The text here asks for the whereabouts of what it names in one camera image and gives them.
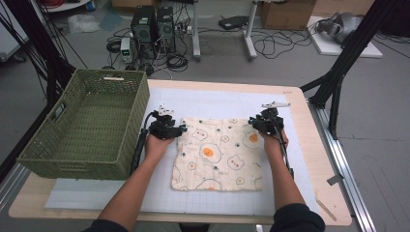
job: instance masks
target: cardboard box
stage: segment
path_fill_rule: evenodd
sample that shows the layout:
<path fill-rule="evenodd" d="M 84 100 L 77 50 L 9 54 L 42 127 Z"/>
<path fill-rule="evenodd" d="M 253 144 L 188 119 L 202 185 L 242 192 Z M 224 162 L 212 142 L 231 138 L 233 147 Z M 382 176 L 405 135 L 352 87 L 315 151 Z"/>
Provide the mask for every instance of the cardboard box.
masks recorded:
<path fill-rule="evenodd" d="M 264 3 L 261 20 L 265 29 L 305 30 L 316 0 Z"/>
<path fill-rule="evenodd" d="M 123 10 L 135 10 L 136 6 L 157 6 L 157 0 L 111 0 L 112 7 Z"/>
<path fill-rule="evenodd" d="M 366 15 L 374 0 L 317 0 L 312 15 L 330 17 L 335 13 Z"/>

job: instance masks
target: black metal frame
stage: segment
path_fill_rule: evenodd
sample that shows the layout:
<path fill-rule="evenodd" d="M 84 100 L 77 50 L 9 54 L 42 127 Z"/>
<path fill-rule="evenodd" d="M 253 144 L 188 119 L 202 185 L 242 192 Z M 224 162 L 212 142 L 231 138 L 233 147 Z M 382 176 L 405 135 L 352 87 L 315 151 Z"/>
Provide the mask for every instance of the black metal frame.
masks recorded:
<path fill-rule="evenodd" d="M 306 92 L 320 86 L 314 96 L 308 99 L 317 108 L 325 108 L 326 101 L 332 96 L 329 131 L 333 139 L 337 139 L 337 115 L 343 79 L 399 1 L 402 0 L 374 1 L 332 68 L 325 75 L 301 87 Z"/>
<path fill-rule="evenodd" d="M 0 165 L 0 183 L 7 177 L 9 171 L 15 165 L 15 159 L 20 155 L 32 136 L 42 124 L 47 113 L 60 98 L 61 92 L 57 91 L 57 84 L 61 89 L 65 89 L 75 67 L 61 56 L 43 24 L 37 17 L 36 11 L 30 1 L 4 0 L 30 42 L 42 56 L 46 64 L 46 98 L 47 104 L 28 131 L 21 137 L 6 159 Z M 16 31 L 10 31 L 12 36 L 18 38 Z M 27 44 L 20 46 L 26 50 Z"/>

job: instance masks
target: person's left hand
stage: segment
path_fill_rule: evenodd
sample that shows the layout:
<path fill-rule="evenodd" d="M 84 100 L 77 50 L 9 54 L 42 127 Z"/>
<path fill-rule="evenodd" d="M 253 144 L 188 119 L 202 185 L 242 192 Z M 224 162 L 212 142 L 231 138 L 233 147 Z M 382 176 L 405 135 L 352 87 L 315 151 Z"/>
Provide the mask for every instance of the person's left hand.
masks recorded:
<path fill-rule="evenodd" d="M 166 152 L 166 148 L 175 138 L 159 139 L 152 134 L 148 134 L 145 141 L 145 159 L 158 163 Z"/>

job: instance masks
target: white grid paper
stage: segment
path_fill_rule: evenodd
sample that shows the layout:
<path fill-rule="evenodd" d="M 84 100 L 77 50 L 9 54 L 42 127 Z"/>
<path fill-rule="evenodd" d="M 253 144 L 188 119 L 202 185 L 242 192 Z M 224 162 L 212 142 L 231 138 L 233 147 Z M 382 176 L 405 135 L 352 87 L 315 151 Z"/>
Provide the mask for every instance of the white grid paper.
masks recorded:
<path fill-rule="evenodd" d="M 179 126 L 182 117 L 247 119 L 263 110 L 262 103 L 287 102 L 283 95 L 240 92 L 150 88 L 150 93 L 145 116 L 163 105 L 174 110 L 172 116 L 177 122 L 176 126 Z M 307 205 L 317 212 L 313 189 L 289 108 L 279 108 L 278 116 L 284 119 L 286 134 L 290 140 L 288 157 L 295 171 L 295 181 Z M 263 144 L 261 153 L 262 191 L 179 191 L 171 188 L 172 166 L 177 156 L 176 142 L 173 142 L 154 172 L 141 212 L 272 216 L 275 213 L 272 174 L 263 153 Z M 95 187 L 101 186 L 102 182 L 109 186 L 107 188 L 110 191 L 101 188 L 94 190 Z M 122 182 L 116 181 L 58 179 L 45 207 L 100 210 L 115 193 L 113 189 L 118 189 L 121 184 Z"/>

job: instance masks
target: green wicker basket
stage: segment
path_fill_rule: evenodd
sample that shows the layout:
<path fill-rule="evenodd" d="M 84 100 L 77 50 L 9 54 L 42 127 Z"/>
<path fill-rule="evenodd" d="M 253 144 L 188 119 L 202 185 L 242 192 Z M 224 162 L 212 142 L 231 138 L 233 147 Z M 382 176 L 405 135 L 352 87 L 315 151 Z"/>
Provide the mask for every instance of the green wicker basket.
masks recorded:
<path fill-rule="evenodd" d="M 17 161 L 46 178 L 125 180 L 149 96 L 145 72 L 77 70 Z"/>

